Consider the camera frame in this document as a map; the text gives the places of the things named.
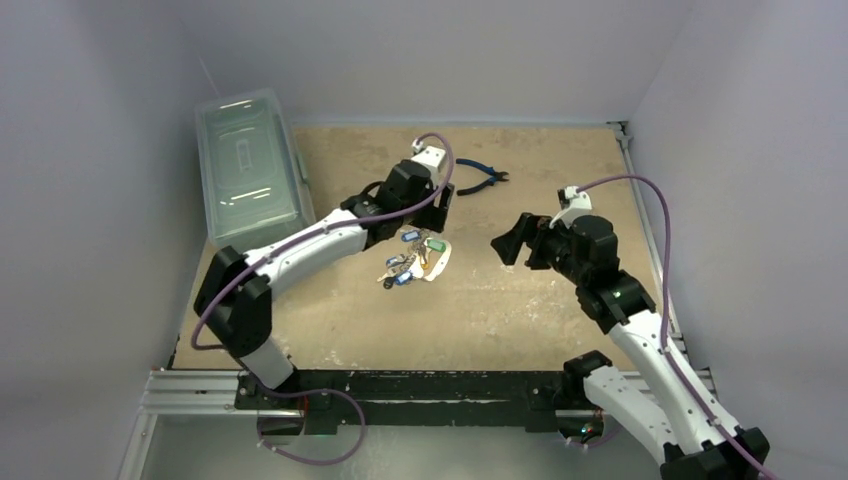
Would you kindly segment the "metal keyring plate with keys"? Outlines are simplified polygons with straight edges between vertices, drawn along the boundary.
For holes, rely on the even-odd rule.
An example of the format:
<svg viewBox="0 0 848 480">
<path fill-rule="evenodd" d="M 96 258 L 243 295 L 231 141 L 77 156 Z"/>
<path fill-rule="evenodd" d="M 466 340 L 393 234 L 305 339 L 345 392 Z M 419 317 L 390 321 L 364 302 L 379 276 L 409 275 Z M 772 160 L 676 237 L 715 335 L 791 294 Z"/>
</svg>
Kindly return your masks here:
<svg viewBox="0 0 848 480">
<path fill-rule="evenodd" d="M 407 229 L 400 235 L 406 251 L 389 257 L 385 273 L 377 282 L 384 289 L 414 282 L 433 282 L 447 268 L 452 244 L 437 233 L 425 229 Z"/>
</svg>

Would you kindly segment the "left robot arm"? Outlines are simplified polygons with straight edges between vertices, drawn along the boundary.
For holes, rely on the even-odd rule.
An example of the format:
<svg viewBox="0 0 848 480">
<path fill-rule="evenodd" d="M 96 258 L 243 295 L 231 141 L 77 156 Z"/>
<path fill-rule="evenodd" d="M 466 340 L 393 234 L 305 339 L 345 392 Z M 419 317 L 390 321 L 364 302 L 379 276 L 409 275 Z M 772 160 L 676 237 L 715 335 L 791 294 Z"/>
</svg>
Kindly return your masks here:
<svg viewBox="0 0 848 480">
<path fill-rule="evenodd" d="M 323 220 L 282 241 L 240 253 L 217 251 L 194 300 L 198 325 L 259 381 L 272 408 L 297 399 L 296 368 L 271 337 L 276 298 L 334 262 L 393 238 L 404 225 L 440 232 L 454 191 L 454 160 L 439 167 L 420 156 L 402 160 L 388 177 L 351 196 Z"/>
</svg>

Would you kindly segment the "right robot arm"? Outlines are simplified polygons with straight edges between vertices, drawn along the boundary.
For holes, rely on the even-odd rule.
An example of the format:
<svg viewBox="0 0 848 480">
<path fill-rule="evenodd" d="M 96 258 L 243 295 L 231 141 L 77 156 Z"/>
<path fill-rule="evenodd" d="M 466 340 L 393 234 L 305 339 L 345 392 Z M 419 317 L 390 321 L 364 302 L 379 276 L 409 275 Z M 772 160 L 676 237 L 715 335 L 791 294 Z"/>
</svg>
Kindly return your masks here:
<svg viewBox="0 0 848 480">
<path fill-rule="evenodd" d="M 585 315 L 637 368 L 649 391 L 630 386 L 597 352 L 564 365 L 561 392 L 576 407 L 611 415 L 651 454 L 664 479 L 760 479 L 770 444 L 744 428 L 699 380 L 672 342 L 639 280 L 620 267 L 612 224 L 582 215 L 569 224 L 522 214 L 491 247 L 512 265 L 522 247 L 531 270 L 552 269 L 571 281 Z"/>
</svg>

